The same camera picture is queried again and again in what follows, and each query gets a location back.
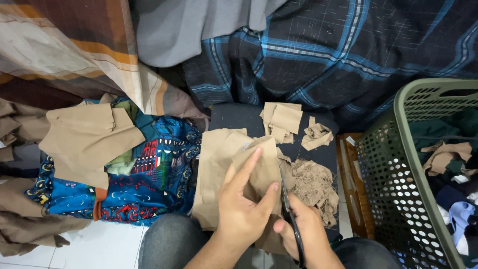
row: green plastic basket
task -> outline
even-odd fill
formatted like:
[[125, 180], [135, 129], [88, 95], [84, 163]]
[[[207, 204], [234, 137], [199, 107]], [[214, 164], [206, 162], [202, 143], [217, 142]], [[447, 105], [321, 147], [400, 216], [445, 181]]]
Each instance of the green plastic basket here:
[[405, 85], [393, 108], [356, 141], [375, 238], [405, 269], [465, 269], [413, 145], [409, 122], [478, 107], [478, 80], [426, 78]]

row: right hand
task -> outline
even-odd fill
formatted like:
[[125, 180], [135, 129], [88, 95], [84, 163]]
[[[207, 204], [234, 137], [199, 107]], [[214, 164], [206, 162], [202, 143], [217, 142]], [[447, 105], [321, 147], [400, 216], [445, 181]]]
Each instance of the right hand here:
[[[288, 197], [304, 244], [305, 266], [309, 269], [320, 268], [322, 257], [335, 256], [329, 245], [320, 212], [313, 206], [303, 204], [291, 192], [288, 193]], [[282, 236], [284, 247], [289, 255], [298, 260], [299, 252], [294, 231], [290, 224], [283, 219], [277, 220], [274, 223], [274, 231]]]

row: scissors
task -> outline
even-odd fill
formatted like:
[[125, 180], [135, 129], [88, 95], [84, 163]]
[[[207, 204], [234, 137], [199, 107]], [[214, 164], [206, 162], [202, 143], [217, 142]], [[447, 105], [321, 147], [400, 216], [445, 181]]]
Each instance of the scissors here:
[[297, 222], [295, 221], [294, 214], [292, 213], [291, 206], [289, 204], [289, 197], [287, 197], [287, 188], [285, 186], [284, 181], [284, 173], [282, 172], [282, 164], [279, 161], [279, 168], [281, 170], [281, 179], [282, 179], [282, 194], [281, 194], [281, 201], [282, 201], [282, 215], [284, 216], [284, 220], [287, 221], [294, 230], [295, 234], [295, 241], [297, 243], [297, 250], [299, 251], [299, 260], [295, 260], [295, 264], [300, 267], [305, 267], [305, 258], [304, 258], [304, 244], [302, 243], [302, 238], [299, 233], [299, 227], [297, 226]]

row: plaid fabric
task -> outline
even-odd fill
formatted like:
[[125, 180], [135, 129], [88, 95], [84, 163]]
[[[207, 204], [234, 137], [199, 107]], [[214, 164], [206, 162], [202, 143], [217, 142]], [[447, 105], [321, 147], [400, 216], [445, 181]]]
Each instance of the plaid fabric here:
[[418, 78], [478, 78], [478, 5], [465, 0], [290, 0], [256, 33], [202, 42], [183, 63], [205, 106], [301, 103], [366, 129]]
[[0, 0], [0, 35], [0, 97], [52, 109], [110, 92], [145, 114], [201, 116], [138, 62], [127, 0]]

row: gray jeans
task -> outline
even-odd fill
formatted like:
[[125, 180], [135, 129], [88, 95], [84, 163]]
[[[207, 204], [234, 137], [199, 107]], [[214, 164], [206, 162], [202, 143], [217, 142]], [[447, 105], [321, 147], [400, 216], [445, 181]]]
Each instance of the gray jeans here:
[[[144, 235], [138, 269], [183, 269], [208, 239], [192, 218], [165, 214]], [[396, 258], [372, 240], [348, 238], [334, 251], [346, 269], [400, 268]]]

